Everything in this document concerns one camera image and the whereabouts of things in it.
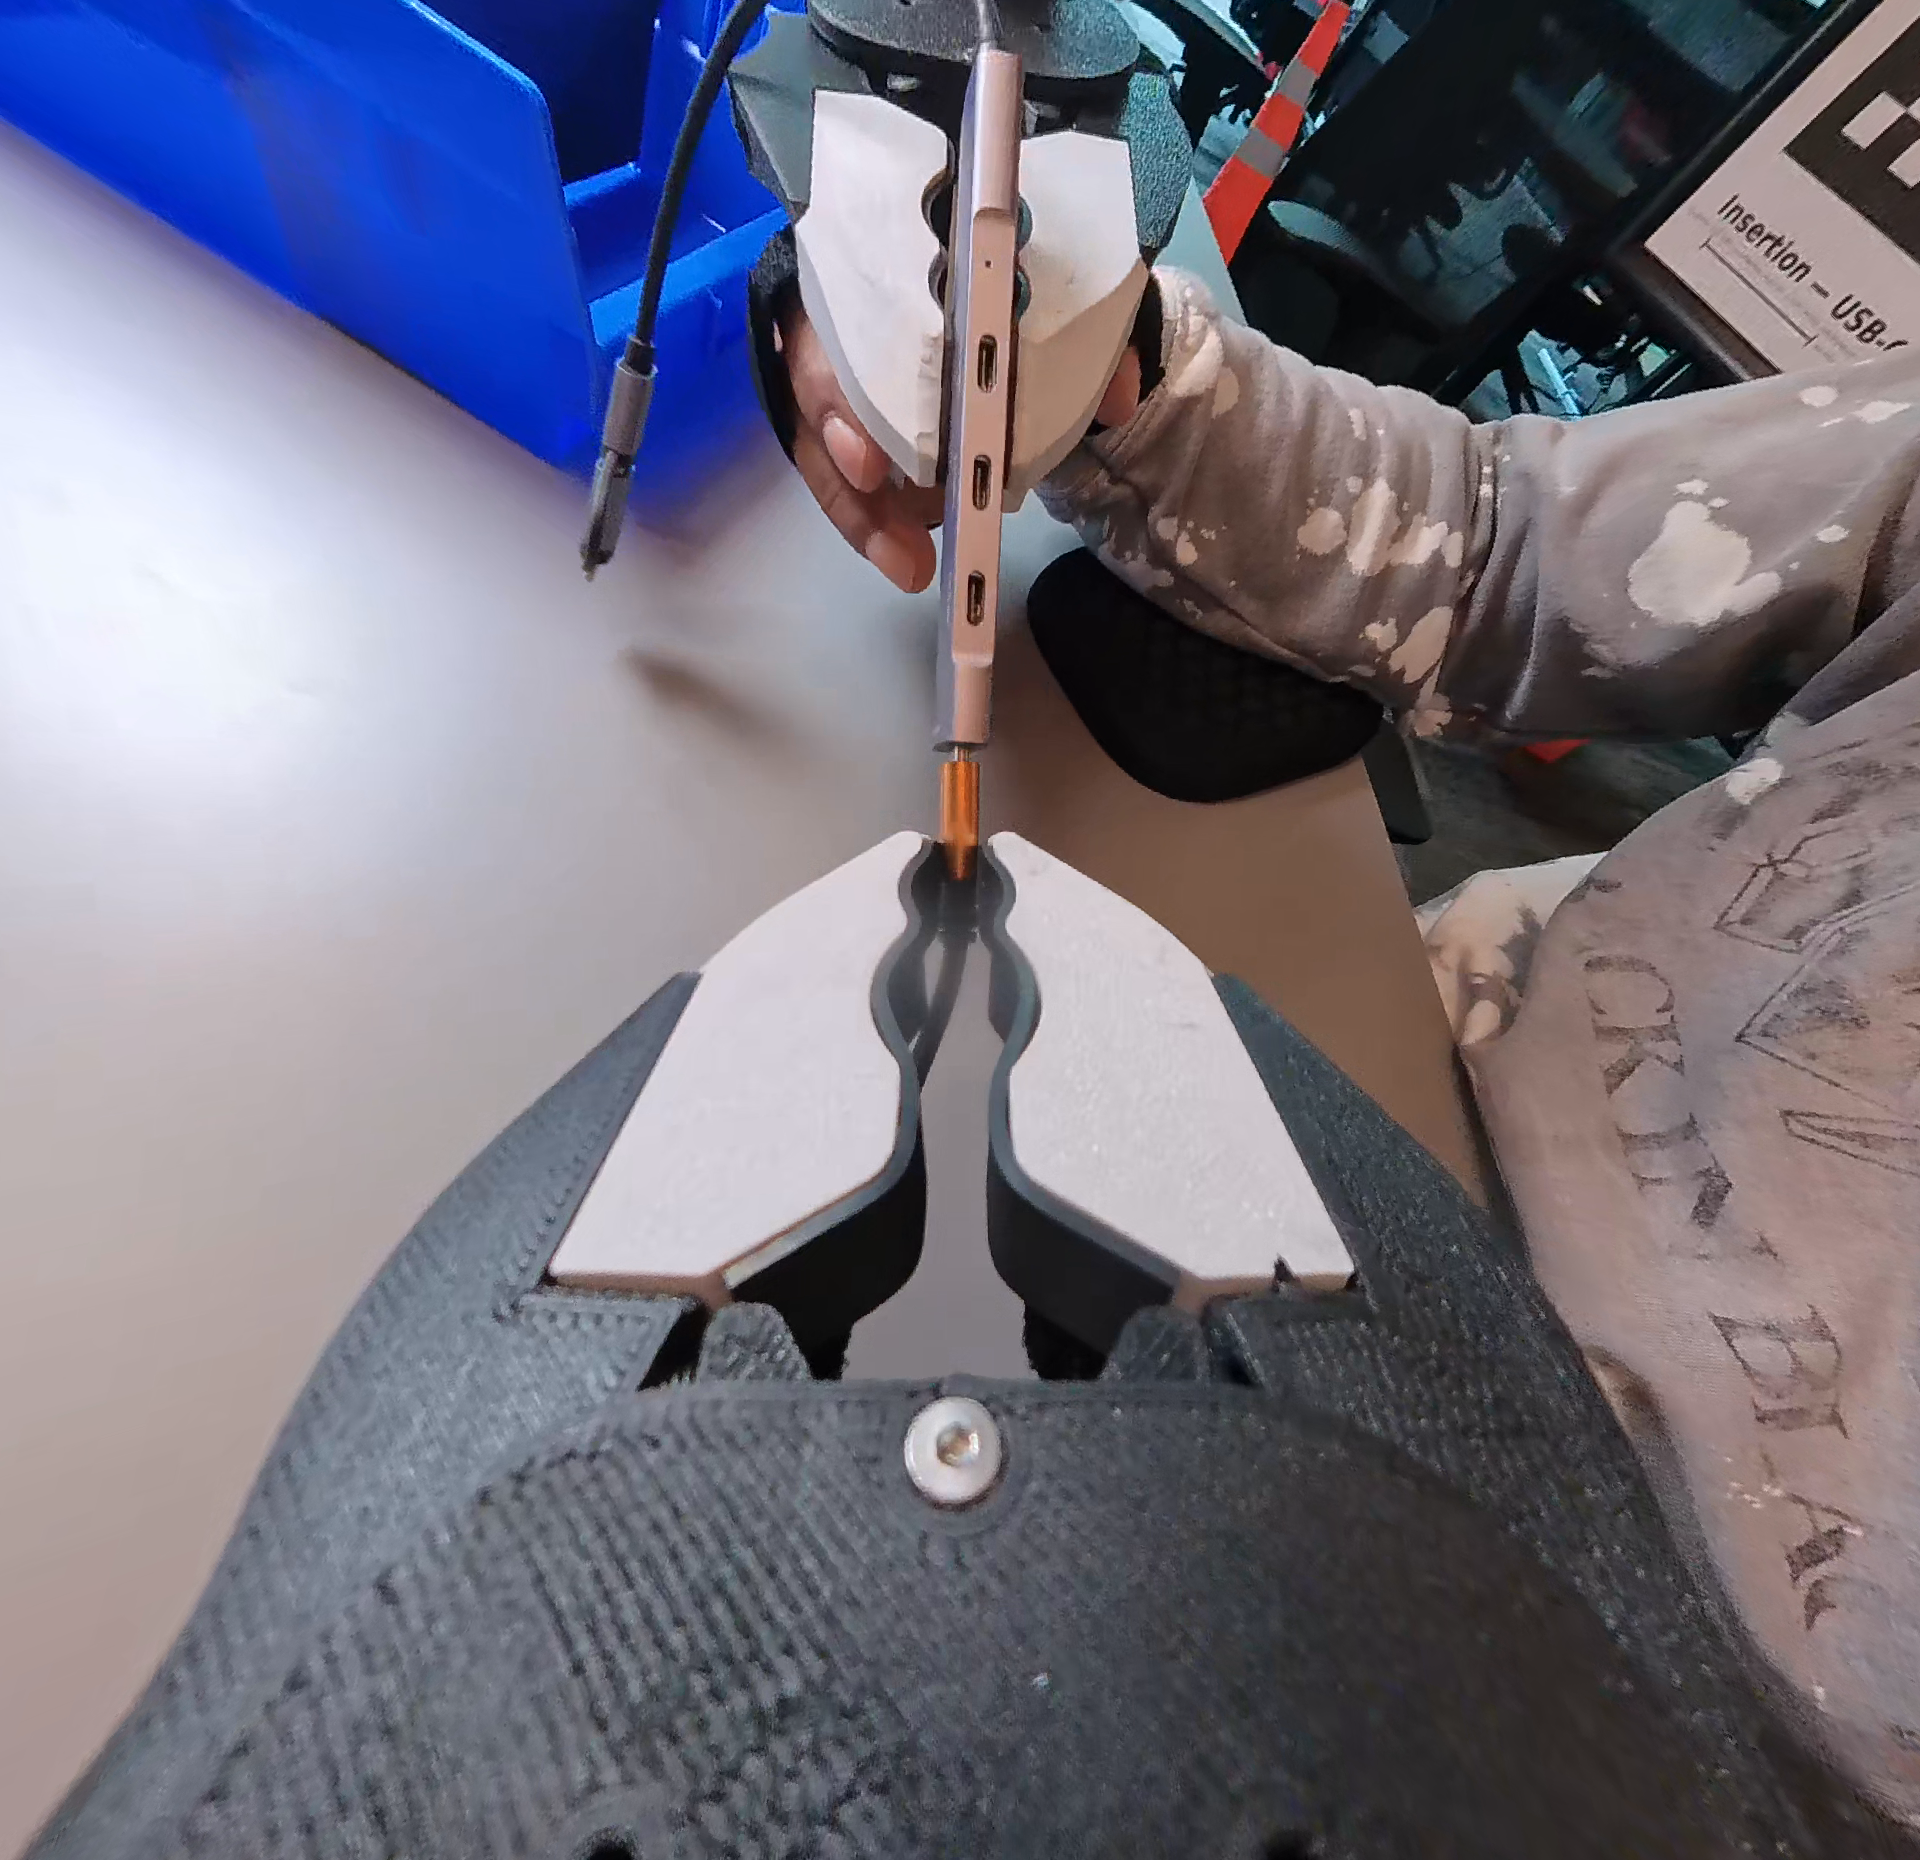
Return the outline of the thick black cable with plugs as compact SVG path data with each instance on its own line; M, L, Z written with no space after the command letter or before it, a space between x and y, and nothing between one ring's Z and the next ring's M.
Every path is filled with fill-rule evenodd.
M673 232L698 142L723 78L772 0L737 0L706 51L663 173L657 213L641 271L632 333L613 374L613 391L593 468L589 520L579 541L584 574L616 553L635 480L635 459L657 384L657 306ZM942 431L937 471L942 516L942 642L936 656L936 734L946 781L979 777L988 744L995 600L1003 553L1007 468L1012 458L1012 355L1018 300L1022 227L1022 62L1003 45L995 0L961 0L974 21L963 128L948 187L942 261L946 340Z

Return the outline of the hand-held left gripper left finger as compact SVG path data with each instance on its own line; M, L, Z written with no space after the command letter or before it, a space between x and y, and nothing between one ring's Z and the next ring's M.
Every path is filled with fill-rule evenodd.
M878 1189L909 1063L876 1012L909 929L900 830L800 887L696 974L547 1275L569 1291L727 1304L810 1222Z

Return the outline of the white marker poster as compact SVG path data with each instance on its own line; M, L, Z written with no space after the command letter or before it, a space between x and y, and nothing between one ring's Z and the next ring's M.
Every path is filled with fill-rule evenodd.
M1620 259L1728 374L1915 359L1917 0L1837 0Z

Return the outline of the orange traffic cone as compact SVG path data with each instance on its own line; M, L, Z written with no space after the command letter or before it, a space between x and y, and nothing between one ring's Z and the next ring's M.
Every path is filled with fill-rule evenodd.
M1303 45L1295 48L1294 59L1270 83L1235 153L1202 194L1214 245L1228 265L1235 261L1303 133L1313 87L1329 69L1350 15L1351 6L1346 0L1329 0L1313 17Z

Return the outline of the blue storage bin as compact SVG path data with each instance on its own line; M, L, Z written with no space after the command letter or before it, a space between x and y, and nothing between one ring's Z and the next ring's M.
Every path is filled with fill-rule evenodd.
M6 119L589 476L737 0L3 0Z

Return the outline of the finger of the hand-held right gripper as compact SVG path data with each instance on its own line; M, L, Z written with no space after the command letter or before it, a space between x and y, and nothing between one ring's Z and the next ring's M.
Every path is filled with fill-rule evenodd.
M1125 142L1082 133L1030 138L1022 204L1026 302L1017 320L1009 509L1087 434L1148 281Z
M930 487L942 462L948 316L932 292L942 246L927 196L948 138L883 97L821 90L800 297L853 417L894 471Z

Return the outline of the black office chair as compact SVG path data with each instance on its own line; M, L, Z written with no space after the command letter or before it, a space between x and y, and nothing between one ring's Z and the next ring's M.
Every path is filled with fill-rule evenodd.
M1243 237L1239 309L1309 361L1440 397L1520 372L1523 339L1600 361L1629 325L1600 250L1643 176L1616 104L1592 119L1523 73L1357 97Z

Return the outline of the black cable orange plugs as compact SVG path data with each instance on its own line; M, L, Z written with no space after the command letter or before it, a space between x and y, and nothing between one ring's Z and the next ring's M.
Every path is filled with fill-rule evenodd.
M939 760L939 823L909 876L909 941L890 983L918 1086L942 1049L979 934L979 758L952 748Z

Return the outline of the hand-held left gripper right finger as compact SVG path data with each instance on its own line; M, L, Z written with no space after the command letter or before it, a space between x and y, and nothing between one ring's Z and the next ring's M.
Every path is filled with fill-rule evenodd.
M1343 1291L1357 1269L1206 964L1089 873L991 839L995 1266L1022 1295Z

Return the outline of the person's right hand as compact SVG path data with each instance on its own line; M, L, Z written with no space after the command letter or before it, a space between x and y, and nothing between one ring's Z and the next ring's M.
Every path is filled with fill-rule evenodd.
M890 454L853 417L798 286L776 297L772 339L790 391L790 459L833 528L901 593L937 574L942 494L900 480ZM1164 281L1148 280L1129 349L1089 434L1123 431L1164 378Z

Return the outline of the person's grey printed sweatshirt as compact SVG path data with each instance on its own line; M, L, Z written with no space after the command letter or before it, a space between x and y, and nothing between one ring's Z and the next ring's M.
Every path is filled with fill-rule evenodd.
M1915 593L1607 854L1418 912L1530 1262L1814 1758L1915 1834Z

